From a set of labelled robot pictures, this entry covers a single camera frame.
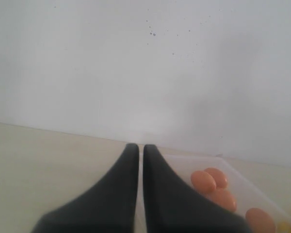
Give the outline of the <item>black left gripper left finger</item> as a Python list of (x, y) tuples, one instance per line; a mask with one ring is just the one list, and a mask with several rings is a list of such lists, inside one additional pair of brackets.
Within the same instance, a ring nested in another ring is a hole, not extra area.
[(132, 233), (139, 176), (139, 147), (126, 144), (110, 170), (90, 189), (44, 214), (34, 233)]

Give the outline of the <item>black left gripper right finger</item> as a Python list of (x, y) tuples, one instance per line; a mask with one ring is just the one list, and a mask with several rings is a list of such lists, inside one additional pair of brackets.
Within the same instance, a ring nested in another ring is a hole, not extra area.
[(155, 145), (143, 152), (143, 197), (149, 233), (249, 233), (243, 217), (194, 191)]

